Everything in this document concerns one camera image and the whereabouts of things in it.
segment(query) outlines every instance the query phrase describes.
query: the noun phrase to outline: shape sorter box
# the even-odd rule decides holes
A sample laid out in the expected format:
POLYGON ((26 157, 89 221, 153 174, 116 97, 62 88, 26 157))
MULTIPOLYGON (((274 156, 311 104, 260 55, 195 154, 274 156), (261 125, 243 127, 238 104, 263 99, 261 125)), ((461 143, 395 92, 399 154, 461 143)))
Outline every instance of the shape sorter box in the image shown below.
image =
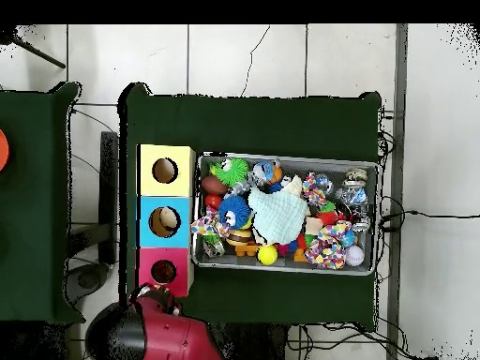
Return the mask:
POLYGON ((192 196, 195 160, 195 152, 188 146, 141 144, 137 194, 192 196))
POLYGON ((176 297, 188 296, 193 282, 189 248, 140 248, 138 266, 140 285, 164 285, 176 297))
POLYGON ((137 231, 140 233, 140 248, 190 247, 190 197, 141 196, 137 200, 140 200, 140 230, 137 231), (163 210, 174 215, 173 223, 162 222, 163 210), (162 225, 172 225, 172 228, 162 229, 162 225))

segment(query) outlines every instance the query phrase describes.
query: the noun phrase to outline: light blue knitted cloth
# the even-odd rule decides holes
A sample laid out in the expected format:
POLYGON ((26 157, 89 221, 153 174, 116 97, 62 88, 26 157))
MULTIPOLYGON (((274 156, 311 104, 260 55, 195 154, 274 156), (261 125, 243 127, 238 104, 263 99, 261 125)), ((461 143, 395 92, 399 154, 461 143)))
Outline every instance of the light blue knitted cloth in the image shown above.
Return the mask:
POLYGON ((295 240, 305 220, 307 202, 287 189, 265 194, 253 187, 248 206, 254 212, 253 226, 267 243, 288 245, 295 240))

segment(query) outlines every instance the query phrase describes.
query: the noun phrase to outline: green tablecloth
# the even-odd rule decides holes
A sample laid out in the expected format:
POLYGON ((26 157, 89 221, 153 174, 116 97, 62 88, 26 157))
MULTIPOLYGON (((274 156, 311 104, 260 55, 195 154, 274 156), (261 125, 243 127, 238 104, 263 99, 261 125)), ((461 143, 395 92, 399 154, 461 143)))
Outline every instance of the green tablecloth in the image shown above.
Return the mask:
MULTIPOLYGON (((120 135, 127 145, 127 263, 123 265, 128 291, 136 280, 137 144, 377 161, 380 104, 377 93, 361 98, 169 97, 149 95, 140 83, 129 85, 119 100, 120 135)), ((125 161, 125 153, 120 156, 125 161)), ((372 330, 374 283, 373 274, 348 277, 197 266, 183 302, 187 316, 209 322, 359 322, 372 330)))
POLYGON ((0 171, 0 320, 82 322, 65 300, 68 108, 76 83, 0 91, 10 159, 0 171))

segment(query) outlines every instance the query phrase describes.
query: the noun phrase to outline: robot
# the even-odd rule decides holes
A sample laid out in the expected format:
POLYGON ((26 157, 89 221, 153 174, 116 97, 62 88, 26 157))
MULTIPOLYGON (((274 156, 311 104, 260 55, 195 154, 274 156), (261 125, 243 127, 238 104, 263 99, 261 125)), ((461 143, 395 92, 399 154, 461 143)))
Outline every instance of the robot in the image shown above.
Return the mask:
POLYGON ((183 317, 165 287, 139 286, 126 305, 113 303, 90 323, 95 360, 225 360, 204 322, 183 317))

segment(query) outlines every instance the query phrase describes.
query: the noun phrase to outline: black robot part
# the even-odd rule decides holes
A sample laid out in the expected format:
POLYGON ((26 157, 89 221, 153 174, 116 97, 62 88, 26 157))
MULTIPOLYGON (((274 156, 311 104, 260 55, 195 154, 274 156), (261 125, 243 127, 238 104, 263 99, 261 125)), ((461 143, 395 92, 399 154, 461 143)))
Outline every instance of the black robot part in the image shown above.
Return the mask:
POLYGON ((85 348, 95 360, 143 360, 146 338, 142 309, 137 304, 107 306, 88 327, 85 348))

